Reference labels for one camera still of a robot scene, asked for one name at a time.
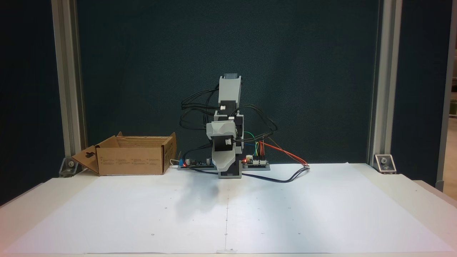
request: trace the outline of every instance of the wire bundle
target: wire bundle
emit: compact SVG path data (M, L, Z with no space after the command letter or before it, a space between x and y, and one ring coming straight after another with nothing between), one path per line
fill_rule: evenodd
M255 106L253 104L246 104L246 105L242 105L242 106L236 108L230 114L230 116L235 116L238 113L238 110L244 109L244 108L249 108L249 109L254 110L260 116L260 118L265 123L265 125L267 125L267 127L270 131L262 133L258 136L254 136L253 134L251 134L253 136L253 138L249 138L249 139L233 139L232 140L233 142L256 142L256 141L264 140L264 139L270 137L271 135L273 135L273 133L278 130L278 126L276 125L276 123L274 123L272 119L270 119L268 116L266 116L263 113L263 111L260 110L260 108L258 108L257 106Z
M179 125L182 128L186 129L192 129L192 130L206 130L206 124L209 122L209 116L214 114L214 111L211 112L210 110L218 110L219 107L217 106L210 106L209 101L211 97L214 95L215 92L219 91L219 84L211 90L202 90L197 93L194 93L190 96L188 96L186 99L181 101L181 110L186 110L181 116L179 120ZM210 93L208 98L206 99L206 102L204 104L198 103L198 102L193 102L197 98ZM188 120L185 120L184 118L190 113L190 112L201 112L203 113L203 125L197 124L194 122L190 122ZM193 124L193 127L185 126L184 123L187 124Z

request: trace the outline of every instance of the cardboard box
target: cardboard box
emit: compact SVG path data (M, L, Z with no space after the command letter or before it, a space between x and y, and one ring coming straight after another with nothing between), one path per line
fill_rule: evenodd
M123 136L119 132L73 156L100 176L162 175L176 156L176 134L169 137Z

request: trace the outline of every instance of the green wire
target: green wire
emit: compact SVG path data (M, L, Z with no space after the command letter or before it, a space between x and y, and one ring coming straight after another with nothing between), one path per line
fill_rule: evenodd
M251 135L252 138L255 137L251 132L245 131L245 133L248 133L249 135ZM253 155L257 155L257 142L255 143L255 151L254 151L254 154L253 154Z
M254 136L254 135L253 135L251 132L247 132L247 131L245 131L245 133L248 133L249 135L251 135L251 136L252 136L252 138L254 138L254 137L255 137L255 136Z

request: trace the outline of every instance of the metal corner bracket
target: metal corner bracket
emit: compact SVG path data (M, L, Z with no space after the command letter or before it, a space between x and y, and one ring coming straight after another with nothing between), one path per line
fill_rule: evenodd
M64 158L60 165L59 177L73 177L83 170L83 166L73 160L73 158Z
M375 169L381 174L397 174L392 155L375 155Z

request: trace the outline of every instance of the white paper sheet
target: white paper sheet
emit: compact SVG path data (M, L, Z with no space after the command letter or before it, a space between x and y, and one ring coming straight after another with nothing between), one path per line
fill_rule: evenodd
M299 166L259 171L285 179ZM292 183L168 170L100 177L10 253L453 251L349 164Z
M262 175L285 173L272 165ZM287 184L243 177L229 189L227 248L237 253L453 251L349 164Z

